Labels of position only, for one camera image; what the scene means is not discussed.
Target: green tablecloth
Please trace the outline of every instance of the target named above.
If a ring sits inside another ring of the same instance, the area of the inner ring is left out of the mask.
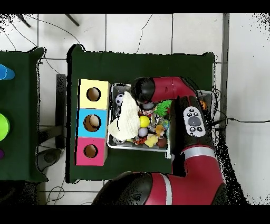
[[[96,53],[85,52],[80,45],[72,46],[67,54],[67,181],[108,180],[125,171],[171,172],[171,161],[166,159],[162,152],[113,148],[108,149],[104,166],[74,166],[78,79],[104,80],[113,84],[131,83],[136,77],[182,76],[192,79],[201,90],[211,90],[214,58],[212,53],[204,55]]]
[[[0,180],[41,182],[46,177],[36,168],[37,62],[43,48],[30,52],[0,51],[0,64],[15,72],[12,80],[0,80],[0,113],[10,124],[9,134],[0,142],[5,157],[0,160]]]

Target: gray circular button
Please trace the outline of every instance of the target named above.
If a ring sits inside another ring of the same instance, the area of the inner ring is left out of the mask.
[[[197,127],[197,126],[200,126],[201,122],[200,122],[200,118],[198,117],[190,117],[188,119],[188,124],[190,126],[193,126],[193,127]]]

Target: white button panel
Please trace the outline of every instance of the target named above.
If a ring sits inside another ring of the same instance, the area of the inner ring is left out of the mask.
[[[201,124],[199,126],[190,126],[188,124],[189,118],[194,117],[194,116],[200,119]],[[202,137],[205,135],[206,132],[205,132],[205,127],[204,127],[204,122],[201,117],[200,111],[196,107],[187,107],[184,110],[184,121],[185,121],[187,133],[190,136]]]

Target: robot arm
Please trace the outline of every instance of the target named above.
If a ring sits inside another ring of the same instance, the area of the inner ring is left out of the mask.
[[[172,153],[185,157],[186,176],[126,172],[108,182],[93,204],[226,204],[225,185],[196,92],[183,78],[160,77],[136,79],[131,94],[139,104],[174,99],[170,141],[177,139]]]

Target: white cloth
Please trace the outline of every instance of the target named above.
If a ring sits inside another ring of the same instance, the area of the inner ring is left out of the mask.
[[[139,106],[129,92],[124,92],[119,118],[108,125],[108,133],[118,140],[127,140],[138,135],[140,118]]]

